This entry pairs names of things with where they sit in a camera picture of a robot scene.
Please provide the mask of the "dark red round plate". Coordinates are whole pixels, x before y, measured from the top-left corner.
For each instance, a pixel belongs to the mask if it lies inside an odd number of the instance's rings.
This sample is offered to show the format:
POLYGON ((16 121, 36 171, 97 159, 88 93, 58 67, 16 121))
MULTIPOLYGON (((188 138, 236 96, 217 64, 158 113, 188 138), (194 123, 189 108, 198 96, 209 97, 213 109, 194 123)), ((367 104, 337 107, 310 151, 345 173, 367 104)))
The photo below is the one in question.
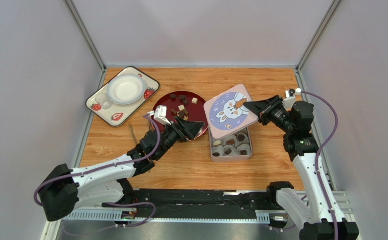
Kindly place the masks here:
POLYGON ((154 105, 153 110, 158 105, 163 105, 167 107, 167 115, 166 118, 170 122, 176 122, 175 118, 179 117, 185 121, 190 122, 205 122, 205 126, 203 128, 203 131, 195 138, 199 138, 202 136, 205 132, 207 132, 208 129, 208 123, 207 118, 204 110, 204 104, 206 103, 206 100, 204 100, 201 96, 199 96, 196 93, 190 92, 190 91, 174 91, 171 93, 168 93, 161 97, 154 105), (175 99, 170 99, 170 94, 175 94, 175 99), (197 98, 198 103, 192 104, 192 98, 197 98), (178 106, 183 105, 185 107, 185 110, 179 111, 178 106))

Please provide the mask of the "white oval chocolate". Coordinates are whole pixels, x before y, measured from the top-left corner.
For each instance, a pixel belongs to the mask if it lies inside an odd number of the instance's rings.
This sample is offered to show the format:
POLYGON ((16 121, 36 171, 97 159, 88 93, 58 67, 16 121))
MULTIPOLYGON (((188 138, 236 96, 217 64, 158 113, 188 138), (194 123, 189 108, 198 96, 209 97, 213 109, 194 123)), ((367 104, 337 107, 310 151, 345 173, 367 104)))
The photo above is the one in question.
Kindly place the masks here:
POLYGON ((220 140, 215 140, 215 141, 212 143, 212 145, 213 145, 214 147, 220 146, 220 145, 221 145, 221 141, 220 141, 220 140))

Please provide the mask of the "silver tin lid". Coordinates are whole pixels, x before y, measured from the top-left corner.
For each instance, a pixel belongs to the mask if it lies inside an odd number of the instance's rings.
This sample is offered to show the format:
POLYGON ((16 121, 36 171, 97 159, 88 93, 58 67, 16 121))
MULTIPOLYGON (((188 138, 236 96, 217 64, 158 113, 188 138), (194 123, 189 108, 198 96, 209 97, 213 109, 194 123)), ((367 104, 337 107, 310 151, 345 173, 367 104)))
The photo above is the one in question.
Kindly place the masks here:
POLYGON ((243 105, 250 101, 252 99, 243 84, 207 101, 203 108, 211 136, 220 140, 256 123, 258 116, 243 105))

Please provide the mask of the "dark heart chocolate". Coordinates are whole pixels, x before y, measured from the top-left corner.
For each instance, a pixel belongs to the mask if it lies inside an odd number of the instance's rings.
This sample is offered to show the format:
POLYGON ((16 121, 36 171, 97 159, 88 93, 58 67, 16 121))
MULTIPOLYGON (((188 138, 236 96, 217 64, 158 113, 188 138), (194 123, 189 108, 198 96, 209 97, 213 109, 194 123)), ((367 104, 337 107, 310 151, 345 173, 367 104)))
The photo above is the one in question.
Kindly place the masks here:
POLYGON ((245 134, 240 133, 240 134, 237 135, 237 140, 239 142, 245 141, 245 139, 246 139, 246 135, 245 134))
POLYGON ((245 150, 241 150, 239 153, 240 153, 242 156, 247 155, 247 151, 245 151, 245 150))

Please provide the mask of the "metal tongs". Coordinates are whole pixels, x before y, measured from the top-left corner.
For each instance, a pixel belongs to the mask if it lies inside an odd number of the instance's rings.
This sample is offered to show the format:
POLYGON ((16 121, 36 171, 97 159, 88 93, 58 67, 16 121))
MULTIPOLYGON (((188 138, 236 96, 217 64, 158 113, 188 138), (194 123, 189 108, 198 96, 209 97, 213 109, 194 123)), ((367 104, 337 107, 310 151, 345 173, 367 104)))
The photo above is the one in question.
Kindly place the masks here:
POLYGON ((150 122, 143 117, 129 120, 128 128, 133 141, 138 144, 145 134, 150 130, 150 122))

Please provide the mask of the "pink square tin box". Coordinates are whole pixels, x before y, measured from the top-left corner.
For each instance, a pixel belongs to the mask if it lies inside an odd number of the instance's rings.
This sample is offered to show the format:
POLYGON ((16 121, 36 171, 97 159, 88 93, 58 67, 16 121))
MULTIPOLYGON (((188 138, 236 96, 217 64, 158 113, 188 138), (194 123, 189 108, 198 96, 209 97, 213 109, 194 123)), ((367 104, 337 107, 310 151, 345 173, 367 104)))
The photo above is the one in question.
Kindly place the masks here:
POLYGON ((222 162, 236 162, 236 161, 246 161, 251 158, 253 155, 252 142, 250 137, 249 129, 246 127, 232 135, 229 135, 223 139, 214 139, 212 135, 209 135, 209 144, 210 144, 210 159, 212 162, 222 163, 222 162), (238 141, 237 135, 245 134, 245 141, 238 141), (221 145, 213 146, 214 141, 221 141, 221 145), (226 155, 225 152, 231 149, 232 152, 229 155, 226 155), (245 150, 247 155, 241 155, 239 152, 245 150), (213 153, 219 153, 219 157, 214 157, 213 153))

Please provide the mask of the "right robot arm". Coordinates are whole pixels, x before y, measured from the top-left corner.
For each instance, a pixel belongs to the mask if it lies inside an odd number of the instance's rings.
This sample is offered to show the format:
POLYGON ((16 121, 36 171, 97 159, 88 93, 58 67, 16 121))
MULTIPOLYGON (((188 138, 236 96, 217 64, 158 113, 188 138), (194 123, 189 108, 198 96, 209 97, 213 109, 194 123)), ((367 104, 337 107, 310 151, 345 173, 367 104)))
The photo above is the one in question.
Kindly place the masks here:
POLYGON ((314 106, 295 101, 286 110, 284 100, 276 95, 262 101, 243 105, 258 116, 266 126, 273 123, 284 131, 283 146, 303 183, 307 203, 298 196, 288 182, 272 182, 268 189, 275 194, 275 202, 282 207, 299 229, 301 240, 355 240, 359 228, 349 222, 340 209, 327 181, 321 160, 322 146, 311 133, 314 106))

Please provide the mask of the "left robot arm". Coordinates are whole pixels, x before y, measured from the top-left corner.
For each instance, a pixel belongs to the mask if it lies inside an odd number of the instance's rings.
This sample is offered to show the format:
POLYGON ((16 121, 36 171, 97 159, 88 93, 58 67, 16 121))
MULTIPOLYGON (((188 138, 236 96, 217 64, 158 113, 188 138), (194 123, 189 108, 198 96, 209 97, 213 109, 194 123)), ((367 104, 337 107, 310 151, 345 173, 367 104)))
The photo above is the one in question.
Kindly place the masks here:
POLYGON ((126 206, 128 179, 148 172, 176 142, 195 139, 204 126, 201 121, 176 118, 163 131, 146 132, 132 150, 116 159, 80 168, 58 165, 35 190, 34 201, 43 208, 49 222, 61 220, 83 207, 126 206))

